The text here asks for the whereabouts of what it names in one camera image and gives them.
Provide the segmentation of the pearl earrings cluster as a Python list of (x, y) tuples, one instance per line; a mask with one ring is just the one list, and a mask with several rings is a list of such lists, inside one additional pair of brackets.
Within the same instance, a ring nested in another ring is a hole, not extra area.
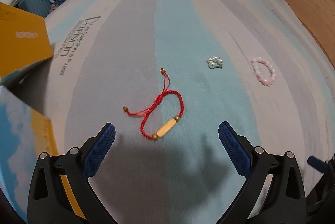
[(212, 70), (223, 68), (223, 60), (217, 56), (208, 58), (207, 64), (208, 64), (208, 67)]

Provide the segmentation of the striped bed blanket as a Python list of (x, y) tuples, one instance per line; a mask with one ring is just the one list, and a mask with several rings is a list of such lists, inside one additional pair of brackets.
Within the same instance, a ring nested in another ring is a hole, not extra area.
[(223, 121), (292, 151), (306, 192), (334, 153), (334, 69), (284, 0), (69, 0), (46, 26), (43, 114), (60, 153), (115, 126), (90, 183), (118, 223), (215, 223), (244, 183)]

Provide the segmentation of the wooden headboard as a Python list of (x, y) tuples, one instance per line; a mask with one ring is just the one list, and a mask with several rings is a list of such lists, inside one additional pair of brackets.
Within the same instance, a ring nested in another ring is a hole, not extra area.
[(334, 65), (334, 0), (285, 0)]

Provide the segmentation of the white cardboard box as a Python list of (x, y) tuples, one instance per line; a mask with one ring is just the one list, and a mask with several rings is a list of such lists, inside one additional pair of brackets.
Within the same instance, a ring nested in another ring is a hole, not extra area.
[(57, 155), (43, 84), (34, 77), (52, 59), (44, 18), (1, 4), (1, 194), (27, 222), (28, 192), (37, 157)]

